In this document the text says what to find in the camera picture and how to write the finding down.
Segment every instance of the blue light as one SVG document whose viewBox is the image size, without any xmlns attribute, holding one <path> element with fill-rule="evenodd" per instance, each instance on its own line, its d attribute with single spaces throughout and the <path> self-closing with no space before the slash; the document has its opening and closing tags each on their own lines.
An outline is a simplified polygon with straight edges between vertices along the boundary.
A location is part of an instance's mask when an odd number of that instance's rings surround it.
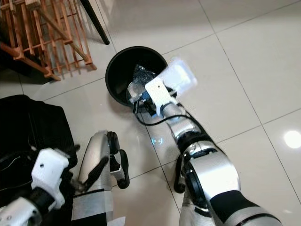
<svg viewBox="0 0 301 226">
<path fill-rule="evenodd" d="M 151 142 L 153 145 L 161 145 L 161 144 L 163 144 L 163 139 L 162 138 L 157 138 L 157 139 L 152 138 Z"/>
</svg>

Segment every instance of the black pole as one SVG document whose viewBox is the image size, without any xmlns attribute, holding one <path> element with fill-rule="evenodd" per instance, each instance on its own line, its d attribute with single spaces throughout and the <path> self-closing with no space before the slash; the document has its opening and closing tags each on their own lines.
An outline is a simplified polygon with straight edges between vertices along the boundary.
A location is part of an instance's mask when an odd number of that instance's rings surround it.
<svg viewBox="0 0 301 226">
<path fill-rule="evenodd" d="M 103 30 L 103 27 L 99 23 L 97 16 L 96 16 L 90 2 L 88 0 L 80 0 L 80 2 L 83 5 L 83 7 L 85 8 L 85 11 L 88 13 L 89 17 L 91 18 L 92 23 L 94 24 L 94 26 L 95 26 L 96 30 L 98 31 L 100 37 L 102 38 L 103 42 L 106 45 L 109 45 L 110 41 L 108 40 L 108 37 Z"/>
</svg>

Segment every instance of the tile grout line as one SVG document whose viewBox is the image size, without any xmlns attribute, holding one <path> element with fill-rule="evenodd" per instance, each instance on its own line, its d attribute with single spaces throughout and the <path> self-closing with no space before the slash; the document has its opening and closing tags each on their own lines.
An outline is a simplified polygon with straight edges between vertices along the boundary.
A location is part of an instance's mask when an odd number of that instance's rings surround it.
<svg viewBox="0 0 301 226">
<path fill-rule="evenodd" d="M 21 82 L 21 78 L 20 78 L 20 74 L 19 73 L 18 73 L 18 79 L 19 79 L 19 82 L 20 82 L 20 85 L 21 85 L 22 93 L 24 95 L 24 90 L 23 90 L 23 86 L 22 86 L 22 82 Z"/>
<path fill-rule="evenodd" d="M 195 43 L 195 42 L 201 41 L 202 39 L 208 38 L 208 37 L 210 37 L 210 36 L 212 36 L 212 35 L 215 35 L 215 33 L 212 33 L 212 34 L 210 34 L 210 35 L 207 35 L 207 36 L 205 36 L 205 37 L 203 37 L 203 38 L 200 38 L 200 39 L 198 39 L 198 40 L 192 41 L 192 42 L 190 42 L 190 43 L 187 43 L 187 44 L 185 44 L 185 45 L 183 45 L 183 46 L 180 46 L 180 47 L 178 47 L 178 48 L 175 48 L 175 49 L 173 49 L 173 50 L 170 50 L 170 51 L 168 51 L 168 52 L 166 52 L 166 53 L 163 53 L 163 54 L 161 54 L 161 55 L 165 55 L 165 54 L 167 54 L 167 53 L 171 53 L 171 52 L 173 52 L 173 51 L 175 51 L 175 50 L 181 49 L 181 48 L 183 48 L 183 47 L 185 47 L 185 46 L 188 46 L 188 45 L 191 45 L 191 44 L 193 44 L 193 43 Z"/>
<path fill-rule="evenodd" d="M 271 13 L 271 12 L 274 12 L 274 11 L 276 11 L 276 10 L 279 10 L 279 9 L 282 9 L 282 8 L 285 8 L 285 7 L 288 7 L 288 6 L 290 6 L 290 5 L 293 5 L 293 4 L 295 4 L 295 3 L 298 3 L 298 2 L 300 2 L 300 1 L 301 1 L 301 0 L 298 0 L 298 1 L 293 2 L 293 3 L 290 3 L 290 4 L 288 4 L 288 5 L 281 6 L 281 7 L 279 7 L 279 8 L 276 8 L 276 9 L 272 10 L 272 11 L 269 11 L 269 12 L 264 13 L 264 14 L 260 14 L 260 15 L 258 15 L 258 16 L 255 16 L 255 17 L 252 17 L 252 18 L 250 18 L 250 19 L 247 19 L 247 20 L 245 20 L 245 21 L 243 21 L 243 22 L 241 22 L 241 23 L 232 25 L 232 26 L 227 27 L 227 28 L 225 28 L 225 29 L 223 29 L 223 30 L 221 30 L 221 31 L 216 32 L 216 31 L 214 30 L 214 28 L 212 27 L 211 22 L 210 22 L 210 20 L 209 20 L 209 18 L 208 18 L 208 16 L 207 16 L 207 14 L 206 14 L 206 12 L 205 12 L 205 10 L 204 10 L 202 4 L 200 3 L 200 0 L 198 0 L 198 2 L 199 2 L 199 4 L 201 5 L 201 7 L 202 7 L 202 9 L 203 9 L 203 11 L 204 11 L 204 13 L 205 13 L 207 19 L 208 19 L 208 22 L 209 22 L 210 25 L 211 25 L 211 28 L 212 28 L 212 30 L 213 30 L 214 33 L 213 33 L 213 34 L 210 34 L 210 35 L 208 35 L 208 36 L 206 36 L 206 37 L 200 38 L 200 39 L 198 39 L 198 40 L 192 41 L 192 42 L 190 42 L 190 43 L 188 43 L 188 44 L 185 44 L 185 45 L 183 45 L 183 46 L 177 47 L 177 48 L 175 48 L 175 49 L 173 49 L 173 50 L 170 50 L 170 51 L 168 51 L 168 52 L 166 52 L 166 53 L 163 53 L 162 55 L 165 55 L 165 54 L 167 54 L 167 53 L 170 53 L 170 52 L 173 52 L 173 51 L 175 51 L 175 50 L 181 49 L 181 48 L 183 48 L 183 47 L 185 47 L 185 46 L 188 46 L 188 45 L 191 45 L 191 44 L 193 44 L 193 43 L 195 43 L 195 42 L 201 41 L 202 39 L 208 38 L 208 37 L 210 37 L 210 36 L 212 36 L 212 35 L 216 35 L 216 34 L 218 34 L 218 33 L 220 33 L 220 32 L 226 31 L 226 30 L 228 30 L 228 29 L 230 29 L 230 28 L 232 28 L 232 27 L 238 26 L 238 25 L 243 24 L 243 23 L 245 23 L 245 22 L 248 22 L 248 21 L 250 21 L 250 20 L 256 19 L 256 18 L 261 17 L 261 16 L 264 16 L 264 15 L 269 14 L 269 13 Z"/>
<path fill-rule="evenodd" d="M 75 88 L 73 88 L 73 89 L 70 89 L 70 90 L 65 91 L 65 92 L 63 92 L 63 93 L 60 93 L 60 94 L 55 95 L 55 96 L 53 96 L 53 97 L 47 98 L 47 99 L 45 99 L 45 100 L 43 100 L 43 101 L 47 101 L 47 100 L 50 100 L 50 99 L 52 99 L 52 98 L 58 97 L 58 96 L 60 96 L 60 95 L 62 95 L 62 94 L 65 94 L 65 93 L 68 93 L 68 92 L 73 91 L 73 90 L 75 90 L 75 89 L 78 89 L 78 88 L 81 88 L 81 87 L 83 87 L 83 86 L 89 85 L 89 84 L 91 84 L 91 83 L 93 83 L 93 82 L 99 81 L 99 80 L 104 79 L 104 78 L 105 78 L 105 77 L 100 78 L 100 79 L 97 79 L 97 80 L 95 80 L 95 81 L 88 82 L 88 83 L 86 83 L 86 84 L 84 84 L 84 85 L 75 87 Z"/>
<path fill-rule="evenodd" d="M 265 128 L 264 128 L 264 126 L 262 126 L 262 128 L 263 128 L 265 134 L 267 135 L 267 137 L 268 137 L 268 139 L 269 139 L 269 142 L 270 142 L 270 144 L 272 145 L 272 147 L 273 147 L 273 149 L 274 149 L 274 151 L 275 151 L 275 153 L 276 153 L 276 156 L 277 156 L 277 158 L 279 159 L 279 162 L 280 162 L 282 168 L 284 169 L 284 166 L 283 166 L 283 164 L 282 164 L 282 162 L 281 162 L 281 160 L 280 160 L 280 158 L 279 158 L 279 156 L 278 156 L 278 154 L 277 154 L 277 152 L 276 152 L 276 150 L 275 150 L 275 148 L 274 148 L 274 146 L 273 146 L 273 144 L 272 144 L 272 141 L 271 141 L 271 139 L 269 138 L 269 136 L 268 136 L 268 134 L 267 134 L 267 132 L 266 132 L 266 130 L 265 130 Z M 286 176 L 287 176 L 289 182 L 291 183 L 291 186 L 292 186 L 292 188 L 293 188 L 293 191 L 295 192 L 295 194 L 296 194 L 296 196 L 297 196 L 297 199 L 299 200 L 299 203 L 300 203 L 300 205 L 301 205 L 301 201 L 300 201 L 300 199 L 299 199 L 299 197 L 298 197 L 298 195 L 297 195 L 297 192 L 296 192 L 295 188 L 293 187 L 293 184 L 292 184 L 292 182 L 291 182 L 291 180 L 290 180 L 290 178 L 289 178 L 289 176 L 288 176 L 288 174 L 287 174 L 287 172 L 286 172 L 285 169 L 284 169 L 284 172 L 285 172 L 285 174 L 286 174 Z"/>
<path fill-rule="evenodd" d="M 97 5 L 97 8 L 98 8 L 98 11 L 99 11 L 99 13 L 100 13 L 100 16 L 101 16 L 102 19 L 103 19 L 103 23 L 104 23 L 104 25 L 105 25 L 106 31 L 107 31 L 107 33 L 108 33 L 108 35 L 109 35 L 109 37 L 110 37 L 111 44 L 112 44 L 112 46 L 113 46 L 113 48 L 114 48 L 114 50 L 115 50 L 115 53 L 117 53 L 117 50 L 116 50 L 116 48 L 115 48 L 115 46 L 114 46 L 114 43 L 113 43 L 113 39 L 112 39 L 112 37 L 111 37 L 111 35 L 110 35 L 110 32 L 109 32 L 109 28 L 108 28 L 107 24 L 105 23 L 105 20 L 104 20 L 104 18 L 103 18 L 102 12 L 101 12 L 101 10 L 100 10 L 100 8 L 99 8 L 99 5 L 98 5 L 97 1 L 95 1 L 95 2 L 96 2 L 96 5 Z"/>
<path fill-rule="evenodd" d="M 150 133 L 149 133 L 149 130 L 147 129 L 147 126 L 145 126 L 145 128 L 146 128 L 146 131 L 147 131 L 147 133 L 148 133 L 148 135 L 149 135 L 149 138 L 150 138 L 150 141 L 151 141 L 151 135 L 150 135 Z M 175 201 L 174 194 L 173 194 L 173 192 L 172 192 L 172 190 L 171 190 L 171 187 L 170 187 L 170 185 L 169 185 L 169 182 L 168 182 L 167 176 L 166 176 L 166 174 L 165 174 L 165 172 L 164 172 L 164 170 L 163 170 L 163 167 L 162 167 L 161 161 L 160 161 L 160 159 L 159 159 L 159 156 L 158 156 L 158 154 L 157 154 L 157 151 L 156 151 L 156 149 L 155 149 L 155 146 L 154 146 L 154 144 L 153 144 L 153 143 L 151 143 L 151 144 L 152 144 L 152 147 L 154 148 L 154 151 L 155 151 L 155 153 L 156 153 L 156 155 L 157 155 L 157 158 L 158 158 L 158 160 L 159 160 L 160 167 L 161 167 L 161 169 L 162 169 L 162 172 L 163 172 L 163 174 L 164 174 L 165 180 L 166 180 L 166 182 L 167 182 L 167 185 L 168 185 L 168 187 L 169 187 L 169 191 L 170 191 L 171 195 L 173 196 L 173 199 L 174 199 L 175 205 L 176 205 L 176 207 L 177 207 L 177 209 L 178 209 L 178 211 L 179 211 L 178 204 L 177 204 L 177 202 Z"/>
<path fill-rule="evenodd" d="M 170 163 L 172 163 L 172 162 L 175 162 L 175 161 L 177 161 L 177 159 L 176 160 L 172 160 L 172 161 L 170 161 L 170 162 L 168 162 L 168 163 L 164 163 L 162 166 L 166 166 L 166 165 L 168 165 L 168 164 L 170 164 Z"/>
<path fill-rule="evenodd" d="M 250 20 L 256 19 L 256 18 L 258 18 L 258 17 L 261 17 L 261 16 L 264 16 L 264 15 L 266 15 L 266 14 L 269 14 L 269 13 L 271 13 L 271 12 L 277 11 L 277 10 L 279 10 L 279 9 L 282 9 L 282 8 L 288 7 L 288 6 L 290 6 L 290 5 L 293 5 L 293 4 L 295 4 L 295 3 L 298 3 L 299 1 L 301 1 L 301 0 L 297 0 L 297 1 L 295 1 L 295 2 L 292 2 L 292 3 L 288 4 L 288 5 L 281 6 L 281 7 L 279 7 L 279 8 L 273 9 L 273 10 L 271 10 L 271 11 L 269 11 L 269 12 L 266 12 L 266 13 L 260 14 L 260 15 L 258 15 L 258 16 L 255 16 L 255 17 L 252 17 L 252 18 L 250 18 L 250 19 L 247 19 L 247 20 L 245 20 L 245 21 L 243 21 L 243 22 L 241 22 L 241 23 L 238 23 L 238 24 L 232 25 L 232 26 L 230 26 L 230 27 L 227 27 L 227 28 L 225 28 L 225 29 L 223 29 L 223 30 L 220 30 L 220 31 L 218 31 L 218 32 L 216 32 L 216 33 L 223 32 L 223 31 L 225 31 L 225 30 L 228 30 L 228 29 L 230 29 L 230 28 L 232 28 L 232 27 L 235 27 L 235 26 L 241 25 L 241 24 L 243 24 L 243 23 L 245 23 L 245 22 L 248 22 L 248 21 L 250 21 Z"/>
<path fill-rule="evenodd" d="M 289 114 L 292 114 L 292 113 L 294 113 L 294 112 L 297 112 L 297 111 L 299 111 L 299 110 L 301 110 L 301 108 L 298 108 L 298 109 L 296 109 L 296 110 L 294 110 L 294 111 L 292 111 L 292 112 L 289 112 L 289 113 L 284 114 L 284 115 L 282 115 L 282 116 L 280 116 L 280 117 L 277 117 L 277 118 L 272 119 L 272 120 L 270 120 L 270 121 L 268 121 L 268 122 L 265 122 L 265 123 L 263 123 L 262 125 L 266 125 L 266 124 L 268 124 L 268 123 L 270 123 L 270 122 L 272 122 L 272 121 L 275 121 L 275 120 L 277 120 L 277 119 L 281 119 L 282 117 L 285 117 L 285 116 L 287 116 L 287 115 L 289 115 Z"/>
<path fill-rule="evenodd" d="M 224 140 L 221 140 L 221 141 L 219 141 L 219 142 L 216 142 L 216 144 L 219 144 L 219 143 L 224 142 L 224 141 L 226 141 L 226 140 L 229 140 L 229 139 L 232 139 L 232 138 L 237 137 L 237 136 L 239 136 L 239 135 L 242 135 L 242 134 L 244 134 L 244 133 L 246 133 L 246 132 L 249 132 L 249 131 L 251 131 L 251 130 L 253 130 L 253 129 L 255 129 L 255 128 L 258 128 L 258 127 L 260 127 L 260 126 L 261 126 L 261 125 L 255 126 L 255 127 L 251 128 L 251 129 L 248 129 L 248 130 L 246 130 L 246 131 L 244 131 L 244 132 L 238 133 L 238 134 L 236 134 L 236 135 L 234 135 L 234 136 L 231 136 L 231 137 L 229 137 L 229 138 L 226 138 L 226 139 L 224 139 Z"/>
<path fill-rule="evenodd" d="M 155 167 L 155 168 L 153 168 L 153 169 L 150 169 L 150 170 L 148 170 L 148 171 L 146 171 L 146 172 L 144 172 L 144 173 L 142 173 L 142 174 L 139 174 L 139 175 L 137 175 L 137 176 L 134 176 L 134 177 L 130 178 L 130 180 L 131 180 L 131 179 L 134 179 L 134 178 L 137 178 L 137 177 L 139 177 L 139 176 L 142 176 L 143 174 L 149 173 L 149 172 L 151 172 L 151 171 L 153 171 L 153 170 L 156 170 L 156 169 L 158 169 L 158 168 L 160 168 L 160 167 L 161 167 L 161 166 L 157 166 L 157 167 Z"/>
<path fill-rule="evenodd" d="M 208 19 L 208 21 L 209 21 L 211 27 L 212 27 L 212 24 L 211 24 L 211 22 L 210 22 L 210 20 L 209 20 L 209 17 L 207 16 L 207 14 L 206 14 L 206 12 L 205 12 L 205 10 L 204 10 L 204 8 L 203 8 L 203 6 L 202 6 L 202 4 L 201 4 L 200 1 L 199 1 L 199 3 L 200 3 L 200 5 L 201 5 L 201 7 L 202 7 L 202 9 L 203 9 L 203 11 L 204 11 L 204 13 L 205 13 L 205 15 L 206 15 L 206 17 L 207 17 L 207 19 Z M 223 49 L 223 51 L 224 51 L 224 53 L 225 53 L 225 55 L 226 55 L 226 57 L 227 57 L 227 59 L 228 59 L 230 65 L 231 65 L 231 67 L 232 67 L 233 72 L 235 73 L 235 75 L 236 75 L 236 77 L 237 77 L 237 79 L 238 79 L 238 81 L 239 81 L 241 87 L 243 88 L 243 91 L 244 91 L 246 97 L 248 98 L 248 100 L 249 100 L 249 102 L 250 102 L 250 104 L 251 104 L 251 106 L 252 106 L 252 108 L 253 108 L 253 110 L 254 110 L 254 112 L 255 112 L 255 114 L 256 114 L 256 116 L 257 116 L 257 118 L 258 118 L 258 120 L 259 120 L 259 122 L 260 122 L 260 124 L 261 124 L 260 126 L 263 128 L 263 130 L 264 130 L 266 136 L 268 137 L 269 142 L 270 142 L 270 144 L 272 145 L 272 147 L 273 147 L 273 149 L 274 149 L 274 152 L 275 152 L 275 154 L 276 154 L 276 156 L 277 156 L 277 158 L 278 158 L 278 160 L 279 160 L 279 162 L 280 162 L 280 164 L 281 164 L 281 166 L 282 166 L 282 168 L 283 168 L 283 170 L 284 170 L 284 172 L 285 172 L 285 174 L 286 174 L 286 176 L 287 176 L 287 178 L 288 178 L 288 180 L 289 180 L 289 182 L 290 182 L 290 184 L 291 184 L 291 186 L 292 186 L 292 188 L 293 188 L 293 190 L 294 190 L 294 192 L 295 192 L 295 194 L 296 194 L 296 196 L 297 196 L 297 198 L 298 198 L 298 200 L 299 200 L 299 203 L 301 204 L 301 201 L 300 201 L 300 199 L 299 199 L 299 197 L 298 197 L 298 195 L 297 195 L 297 193 L 296 193 L 296 190 L 295 190 L 295 188 L 294 188 L 294 186 L 293 186 L 293 184 L 292 184 L 292 182 L 291 182 L 291 180 L 290 180 L 290 178 L 289 178 L 289 176 L 288 176 L 288 174 L 287 174 L 287 172 L 286 172 L 286 170 L 285 170 L 285 168 L 284 168 L 284 166 L 283 166 L 283 164 L 282 164 L 282 162 L 281 162 L 281 160 L 280 160 L 280 158 L 279 158 L 279 156 L 278 156 L 278 154 L 277 154 L 277 152 L 276 152 L 276 150 L 275 150 L 275 148 L 274 148 L 274 146 L 273 146 L 273 144 L 272 144 L 272 141 L 270 140 L 270 138 L 269 138 L 269 136 L 268 136 L 268 134 L 267 134 L 267 132 L 266 132 L 266 130 L 265 130 L 265 128 L 264 128 L 264 126 L 263 126 L 263 124 L 262 124 L 262 122 L 261 122 L 261 120 L 260 120 L 258 114 L 257 114 L 257 112 L 255 111 L 255 109 L 254 109 L 254 107 L 253 107 L 253 104 L 252 104 L 252 102 L 251 102 L 249 96 L 247 95 L 247 93 L 246 93 L 246 91 L 245 91 L 245 88 L 244 88 L 244 86 L 242 85 L 242 83 L 241 83 L 241 81 L 240 81 L 240 79 L 239 79 L 239 77 L 238 77 L 236 71 L 234 70 L 234 67 L 233 67 L 233 65 L 232 65 L 232 63 L 231 63 L 231 61 L 230 61 L 230 59 L 229 59 L 229 57 L 228 57 L 228 55 L 227 55 L 227 53 L 226 53 L 224 47 L 222 46 L 222 43 L 221 43 L 220 39 L 218 38 L 218 36 L 217 36 L 216 33 L 215 33 L 215 35 L 216 35 L 217 40 L 219 41 L 219 43 L 220 43 L 220 45 L 221 45 L 221 47 L 222 47 L 222 49 Z"/>
</svg>

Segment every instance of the black bag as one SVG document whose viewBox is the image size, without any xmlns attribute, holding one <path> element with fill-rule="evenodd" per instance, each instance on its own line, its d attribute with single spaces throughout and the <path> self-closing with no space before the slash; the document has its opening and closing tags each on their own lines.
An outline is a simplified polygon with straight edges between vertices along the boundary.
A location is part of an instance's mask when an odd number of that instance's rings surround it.
<svg viewBox="0 0 301 226">
<path fill-rule="evenodd" d="M 63 109 L 31 100 L 25 95 L 0 99 L 0 207 L 31 191 L 35 160 L 39 150 L 48 147 L 60 149 L 70 156 L 69 169 L 77 164 Z M 70 174 L 64 177 L 71 179 Z M 61 187 L 67 195 L 68 217 L 71 218 L 74 191 L 66 181 L 62 180 Z"/>
</svg>

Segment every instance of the wooden stand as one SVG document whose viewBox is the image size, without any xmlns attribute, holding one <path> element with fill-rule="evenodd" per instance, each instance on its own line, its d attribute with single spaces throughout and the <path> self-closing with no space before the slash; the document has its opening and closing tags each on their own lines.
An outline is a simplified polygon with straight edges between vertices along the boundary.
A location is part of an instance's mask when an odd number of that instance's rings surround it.
<svg viewBox="0 0 301 226">
<path fill-rule="evenodd" d="M 55 71 L 70 71 L 72 65 L 78 68 L 80 61 L 97 69 L 91 59 L 75 0 L 1 0 L 1 3 L 10 46 L 1 42 L 0 48 L 15 60 L 23 61 L 43 72 L 45 78 L 56 81 L 61 79 Z M 32 61 L 30 56 L 38 56 L 40 64 Z"/>
</svg>

